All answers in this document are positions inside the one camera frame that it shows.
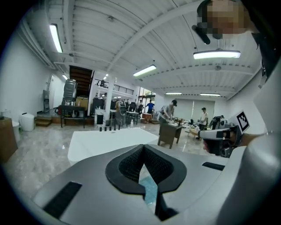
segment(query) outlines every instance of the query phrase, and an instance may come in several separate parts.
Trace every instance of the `ceiling light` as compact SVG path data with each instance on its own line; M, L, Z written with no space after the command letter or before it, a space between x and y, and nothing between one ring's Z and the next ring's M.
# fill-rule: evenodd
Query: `ceiling light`
M56 46L56 49L59 53L62 53L62 49L61 49L61 43L60 43L60 39L58 37L58 27L56 24L51 24L50 25L50 30L51 30L51 34L54 40L54 44Z
M145 68L145 69L143 69L143 70L141 70L141 71L139 71L137 73L134 73L133 76L139 76L141 74L150 72L150 71L155 70L155 69L156 69L156 66L155 65L151 65L151 66L149 66L149 67L147 67L147 68Z
M202 58L240 58L240 51L227 51L227 50L215 50L215 51L201 51L193 53L194 59Z
M166 94L168 94L168 95L169 95L169 94L170 94L170 95L173 95L173 94L174 94L174 95L176 95L176 94L180 95L180 94L182 94L182 93L181 93L181 92L167 92Z
M204 93L201 93L200 95L201 96L217 96L217 97L220 96L220 94L204 94Z

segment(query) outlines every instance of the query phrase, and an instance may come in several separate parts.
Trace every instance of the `box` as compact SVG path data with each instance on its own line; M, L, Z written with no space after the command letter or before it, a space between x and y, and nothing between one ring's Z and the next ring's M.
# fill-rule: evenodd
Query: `box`
M12 120L5 117L0 120L0 162L7 162L17 149Z
M81 107L84 107L85 110L88 110L88 98L77 97L75 105L78 106L79 102Z

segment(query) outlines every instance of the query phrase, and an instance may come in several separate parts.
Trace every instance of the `person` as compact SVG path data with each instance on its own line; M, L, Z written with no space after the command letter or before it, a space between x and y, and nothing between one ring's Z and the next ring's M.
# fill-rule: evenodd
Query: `person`
M120 124L122 127L124 127L124 116L121 115L121 111L120 111L120 100L118 99L115 105L116 108L116 120L118 122L118 124Z
M146 105L146 107L148 107L148 114L152 114L154 104L151 102L151 100L149 100L149 103Z
M160 121L159 135L161 132L162 125L164 123L168 123L167 120L172 119L172 117L174 116L175 107L177 107L176 99L172 100L172 102L170 104L166 105L163 108L163 112L161 113L161 116L159 118L159 121Z
M253 0L204 0L197 8L202 18L198 28L215 39L250 31L262 55L261 88L277 64L280 51L280 30L276 16L279 8L271 3Z
M105 81L102 80L102 81L101 81L101 87L104 87L104 84L105 84Z
M141 114L142 113L142 108L143 108L143 104L142 104L142 100L140 100L140 102L137 104L137 112L139 113L139 114Z
M200 117L200 122L199 122L199 129L201 131L203 131L207 125L207 121L208 121L208 113L206 112L206 108L203 107L202 108L203 113L201 114Z

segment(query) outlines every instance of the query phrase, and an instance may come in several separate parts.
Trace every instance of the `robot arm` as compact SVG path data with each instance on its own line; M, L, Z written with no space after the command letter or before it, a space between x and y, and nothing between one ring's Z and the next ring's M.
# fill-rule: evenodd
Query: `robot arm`
M240 145L242 135L250 125L244 112L240 112L220 124L224 128L199 131L198 137L204 139L210 153L230 157L232 150ZM230 141L231 133L235 134L233 142Z

